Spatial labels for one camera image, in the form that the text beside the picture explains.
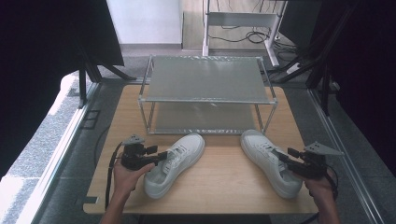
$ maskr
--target wall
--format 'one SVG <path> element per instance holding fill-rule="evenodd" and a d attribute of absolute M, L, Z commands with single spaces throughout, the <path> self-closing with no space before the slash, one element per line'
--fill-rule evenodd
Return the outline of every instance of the wall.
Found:
<path fill-rule="evenodd" d="M 179 0 L 107 0 L 120 44 L 181 44 Z"/>

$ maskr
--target metal frame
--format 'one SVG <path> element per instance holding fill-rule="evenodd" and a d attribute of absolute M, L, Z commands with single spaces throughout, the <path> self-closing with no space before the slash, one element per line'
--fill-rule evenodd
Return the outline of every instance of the metal frame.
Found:
<path fill-rule="evenodd" d="M 141 87 L 141 89 L 140 89 L 140 92 L 139 92 L 139 96 L 138 96 L 138 105 L 139 105 L 139 108 L 140 108 L 140 113 L 141 113 L 141 116 L 142 116 L 142 120 L 143 120 L 143 122 L 144 122 L 144 125 L 145 125 L 145 129 L 146 129 L 146 132 L 148 133 L 148 134 L 178 134 L 178 133 L 187 133 L 187 132 L 185 132 L 185 131 L 183 131 L 182 129 L 154 129 L 153 130 L 153 127 L 151 126 L 152 125 L 152 121 L 153 121 L 153 117 L 154 117 L 154 109 L 155 109 L 155 106 L 156 106 L 156 103 L 174 103 L 175 101 L 160 101 L 160 102 L 156 102 L 156 101 L 148 101 L 146 98 L 144 98 L 144 96 L 143 96 L 143 94 L 144 94 L 144 92 L 145 92 L 145 86 L 146 86 L 146 84 L 148 84 L 149 83 L 149 81 L 150 81 L 150 78 L 149 78 L 149 75 L 152 73 L 152 71 L 153 71 L 153 69 L 154 69 L 154 58 L 155 57 L 153 57 L 152 55 L 150 56 L 150 58 L 149 58 L 149 61 L 148 61 L 148 68 L 147 68 L 147 71 L 146 71 L 146 74 L 145 74 L 145 76 L 144 76 L 144 78 L 143 78 L 143 81 L 142 81 L 142 87 Z M 266 72 L 266 70 L 265 70 L 265 67 L 264 67 L 264 63 L 263 63 L 263 58 L 262 57 L 254 57 L 255 59 L 257 59 L 257 62 L 258 62 L 258 66 L 261 66 L 262 68 L 263 68 L 263 70 L 264 70 L 264 76 L 265 76 L 265 80 L 266 80 L 266 82 L 268 83 L 268 88 L 270 88 L 270 90 L 271 90 L 271 95 L 272 95 L 272 100 L 271 101 L 268 101 L 267 103 L 255 103 L 255 102 L 232 102 L 232 104 L 240 104 L 240 105 L 254 105 L 255 106 L 255 110 L 256 110 L 256 115 L 257 115 L 257 118 L 258 118 L 258 121 L 259 121 L 259 126 L 260 126 L 260 129 L 261 129 L 261 131 L 262 131 L 262 133 L 265 133 L 265 131 L 268 129 L 268 126 L 269 126 L 269 123 L 270 123 L 270 121 L 271 121 L 271 119 L 272 119 L 272 116 L 274 115 L 274 113 L 275 113 L 275 110 L 276 110 L 276 106 L 277 106 L 277 99 L 276 99 L 276 94 L 275 94 L 275 92 L 274 92 L 274 89 L 273 89 L 273 86 L 272 86 L 272 84 L 271 84 L 271 82 L 270 82 L 270 79 L 269 79 L 269 77 L 268 77 L 268 74 L 267 74 L 267 72 Z M 193 101 L 188 101 L 188 102 L 185 102 L 185 101 L 178 101 L 179 103 L 194 103 Z M 149 110 L 149 112 L 148 112 L 148 117 L 147 117 L 147 113 L 145 113 L 145 109 L 144 109 L 144 103 L 151 103 L 151 107 L 150 107 L 150 110 Z M 271 112 L 269 113 L 269 115 L 268 115 L 268 120 L 266 121 L 266 123 L 265 123 L 265 125 L 263 124 L 263 122 L 262 122 L 262 115 L 261 115 L 261 113 L 260 113 L 260 109 L 259 109 L 259 105 L 271 105 L 272 106 L 272 109 L 271 109 Z M 224 129 L 224 130 L 210 130 L 210 129 L 205 129 L 205 130 L 203 130 L 203 129 L 201 129 L 201 130 L 199 130 L 199 133 L 210 133 L 210 134 L 240 134 L 240 133 L 242 133 L 242 132 L 244 132 L 245 130 L 226 130 L 226 129 Z"/>
<path fill-rule="evenodd" d="M 273 67 L 279 67 L 279 61 L 274 53 L 273 45 L 280 25 L 287 1 L 280 1 L 280 7 L 276 14 L 263 13 L 232 13 L 232 12 L 210 12 L 210 0 L 206 1 L 204 42 L 202 55 L 209 55 L 209 26 L 254 26 L 271 27 L 271 34 L 268 40 L 264 41 L 268 56 Z"/>
<path fill-rule="evenodd" d="M 94 82 L 91 84 L 87 94 L 89 99 L 93 98 L 94 95 L 99 92 L 100 85 L 100 83 Z M 64 160 L 65 154 L 73 143 L 79 125 L 83 121 L 83 118 L 87 114 L 89 108 L 92 106 L 92 102 L 93 100 L 87 101 L 87 104 L 85 104 L 82 108 L 78 108 L 73 115 L 73 118 L 71 118 L 71 121 L 64 131 L 64 135 L 59 141 L 58 146 L 55 148 L 52 157 L 50 158 L 49 163 L 43 172 L 43 175 L 38 180 L 35 189 L 23 207 L 17 223 L 32 223 L 35 219 L 41 204 L 44 202 L 45 196 L 50 188 L 50 184 L 52 183 L 56 172 L 58 172 L 61 163 Z"/>

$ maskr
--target black panel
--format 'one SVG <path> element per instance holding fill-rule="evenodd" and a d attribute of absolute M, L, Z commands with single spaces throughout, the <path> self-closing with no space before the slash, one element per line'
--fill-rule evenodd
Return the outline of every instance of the black panel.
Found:
<path fill-rule="evenodd" d="M 340 104 L 396 174 L 394 5 L 391 1 L 360 1 L 329 64 L 341 87 Z"/>
<path fill-rule="evenodd" d="M 300 48 L 311 44 L 321 1 L 289 1 L 286 5 L 279 32 Z"/>
<path fill-rule="evenodd" d="M 0 17 L 3 176 L 47 115 L 62 78 L 81 65 L 76 38 L 104 63 L 123 59 L 106 0 L 1 1 Z"/>

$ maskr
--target shoelace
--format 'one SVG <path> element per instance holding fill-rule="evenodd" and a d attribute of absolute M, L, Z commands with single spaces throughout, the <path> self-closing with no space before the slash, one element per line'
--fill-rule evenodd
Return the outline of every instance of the shoelace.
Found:
<path fill-rule="evenodd" d="M 173 157 L 172 160 L 166 162 L 166 166 L 178 166 L 190 154 L 190 151 L 191 150 L 189 148 L 186 148 L 183 145 L 179 145 L 175 148 L 170 149 L 168 153 L 173 153 L 174 155 L 171 156 Z"/>
<path fill-rule="evenodd" d="M 257 148 L 259 149 L 259 151 L 262 151 L 265 153 L 269 153 L 269 152 L 272 152 L 273 150 L 277 149 L 277 147 L 274 147 L 274 146 L 271 146 L 271 145 L 265 144 L 265 143 L 257 145 Z"/>

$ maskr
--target gray tile floor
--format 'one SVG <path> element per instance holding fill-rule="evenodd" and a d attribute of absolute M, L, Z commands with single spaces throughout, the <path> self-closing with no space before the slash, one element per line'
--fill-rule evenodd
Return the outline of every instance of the gray tile floor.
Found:
<path fill-rule="evenodd" d="M 130 50 L 123 48 L 126 66 L 121 70 L 128 74 L 143 76 L 146 71 L 146 59 L 150 54 L 200 55 L 200 52 L 179 49 Z M 263 55 L 262 52 L 242 51 L 214 52 L 213 54 Z M 35 216 L 34 223 L 97 223 L 100 220 L 100 216 L 85 214 L 82 205 L 91 183 L 96 160 L 106 139 L 106 128 L 111 123 L 122 88 L 128 84 L 104 68 L 101 68 L 101 72 L 105 78 L 100 84 L 99 91 L 92 98 L 90 107 L 90 111 L 95 113 L 100 111 L 97 123 L 93 128 L 92 122 L 85 120 L 79 127 L 76 138 L 65 154 L 64 162 L 54 177 L 49 192 Z M 300 76 L 280 86 L 284 88 L 288 97 L 291 111 L 304 143 L 308 145 L 314 141 L 319 141 L 331 147 L 332 139 L 315 109 L 309 92 L 304 87 L 305 79 L 306 76 Z M 51 151 L 56 147 L 68 120 L 77 108 L 78 95 L 76 93 L 78 93 L 77 82 L 74 82 L 59 113 L 54 117 L 48 116 L 44 120 L 42 127 L 37 132 L 35 142 L 32 142 L 34 145 L 25 149 L 19 161 L 15 163 L 2 181 L 1 188 L 4 188 L 6 183 L 12 186 L 17 186 L 16 183 L 18 183 L 21 188 L 15 190 L 14 203 L 9 208 L 3 209 L 2 219 L 0 219 L 3 223 L 15 223 L 18 220 L 24 204 L 34 190 L 35 184 L 50 159 Z M 383 223 L 396 223 L 396 208 L 394 206 L 396 180 L 394 176 L 376 155 L 359 129 L 345 114 L 334 95 L 330 97 L 329 109 L 332 124 L 342 139 L 353 164 L 359 171 L 362 181 L 373 197 L 376 208 L 383 218 Z M 361 198 L 352 185 L 350 176 L 348 176 L 340 159 L 329 158 L 329 164 L 335 167 L 340 176 L 340 194 L 337 204 L 343 223 L 374 223 L 367 217 L 364 207 L 361 205 Z M 271 223 L 299 223 L 309 216 L 284 214 L 270 215 L 269 218 Z M 268 220 L 262 220 L 260 217 L 249 217 L 249 220 L 251 223 L 268 223 Z M 136 216 L 125 216 L 123 223 L 136 223 Z"/>

